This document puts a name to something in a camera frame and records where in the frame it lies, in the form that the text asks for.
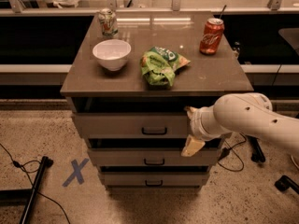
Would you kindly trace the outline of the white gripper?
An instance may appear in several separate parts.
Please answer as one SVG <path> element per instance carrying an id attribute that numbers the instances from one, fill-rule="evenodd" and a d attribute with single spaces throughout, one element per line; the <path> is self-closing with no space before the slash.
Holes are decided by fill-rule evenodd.
<path id="1" fill-rule="evenodd" d="M 223 134 L 231 131 L 222 127 L 214 116 L 213 107 L 195 108 L 185 106 L 184 110 L 190 119 L 190 128 L 192 135 L 186 139 L 185 146 L 181 151 L 182 157 L 191 157 L 195 155 L 205 145 L 204 141 L 209 141 L 221 137 Z"/>

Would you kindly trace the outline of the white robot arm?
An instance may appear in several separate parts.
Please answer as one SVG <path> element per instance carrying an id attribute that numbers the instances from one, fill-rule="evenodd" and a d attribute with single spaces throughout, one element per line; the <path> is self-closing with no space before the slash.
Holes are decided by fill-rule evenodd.
<path id="1" fill-rule="evenodd" d="M 205 142 L 228 133 L 242 133 L 280 147 L 299 157 L 299 119 L 272 111 L 270 100 L 258 92 L 226 94 L 209 107 L 186 108 L 190 119 L 181 155 L 191 157 Z"/>

